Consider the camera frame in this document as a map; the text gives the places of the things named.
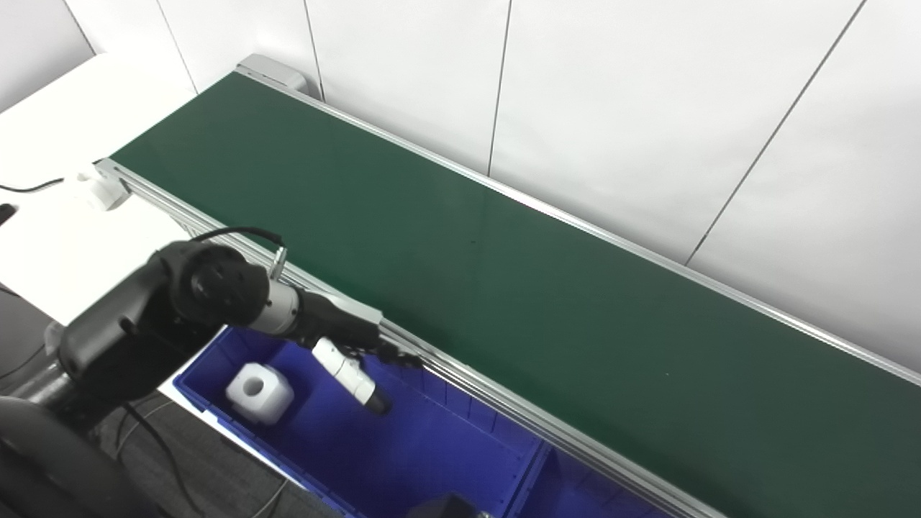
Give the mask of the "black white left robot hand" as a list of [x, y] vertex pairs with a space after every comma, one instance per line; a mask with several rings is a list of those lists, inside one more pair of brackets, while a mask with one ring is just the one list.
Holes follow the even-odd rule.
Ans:
[[381, 334], [382, 313], [359, 309], [332, 295], [296, 291], [297, 308], [282, 337], [310, 354], [359, 404], [376, 415], [392, 408], [386, 391], [362, 368], [362, 358], [376, 356], [383, 364], [421, 368], [421, 357], [401, 350]]

